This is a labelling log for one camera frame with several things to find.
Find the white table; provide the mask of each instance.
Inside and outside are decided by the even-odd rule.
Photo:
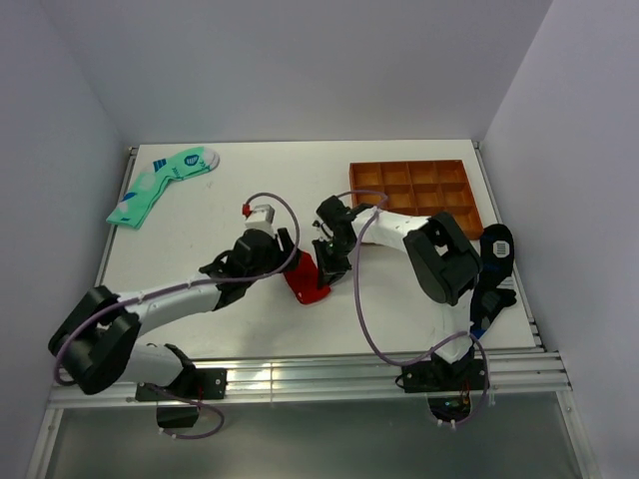
[[[131,179],[150,163],[196,145],[140,147]],[[302,249],[313,253],[315,210],[349,189],[353,162],[463,160],[484,226],[494,209],[470,141],[384,141],[210,144],[221,156],[211,173],[173,183],[138,231],[117,228],[104,284],[113,291],[141,289],[191,276],[244,230],[242,203],[255,192],[276,193],[294,208]],[[293,224],[275,202],[275,224]],[[419,288],[407,256],[390,248],[362,252],[361,297],[369,329],[388,352],[423,351],[441,339],[439,324],[468,322],[470,294],[455,309],[436,304]],[[355,316],[348,274],[328,298],[300,305],[284,278],[254,284],[244,299],[215,313],[197,314],[158,328],[145,342],[171,342],[192,357],[275,358],[370,353]],[[482,337],[489,349],[535,346],[522,302],[505,309]]]

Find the brown wooden tray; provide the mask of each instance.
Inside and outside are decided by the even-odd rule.
[[[436,162],[351,163],[350,187],[388,195],[383,207],[393,213],[432,216],[451,213],[470,240],[479,240],[483,226],[461,160]],[[376,195],[353,195],[352,204],[377,204]]]

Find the teal sock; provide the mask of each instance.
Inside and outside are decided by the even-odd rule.
[[[219,162],[220,156],[205,147],[190,148],[153,162],[138,175],[107,222],[137,230],[169,182],[180,182],[210,172]]]

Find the black fabric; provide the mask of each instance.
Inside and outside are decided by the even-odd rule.
[[[495,246],[498,241],[505,241],[508,247]],[[513,289],[498,287],[502,281],[512,275],[515,260],[515,246],[512,233],[505,225],[491,225],[486,228],[479,239],[483,270],[472,295],[470,303],[470,331],[486,329],[504,307],[517,302]],[[495,249],[507,253],[498,257]]]

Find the sock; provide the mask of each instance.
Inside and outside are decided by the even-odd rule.
[[[486,228],[479,246],[483,270],[470,302],[470,332],[476,337],[488,329],[504,307],[517,302],[512,279],[515,245],[508,227]]]
[[[219,163],[220,156],[205,147],[190,148],[153,162],[138,175],[107,222],[137,230],[169,182],[180,182],[210,172]]]

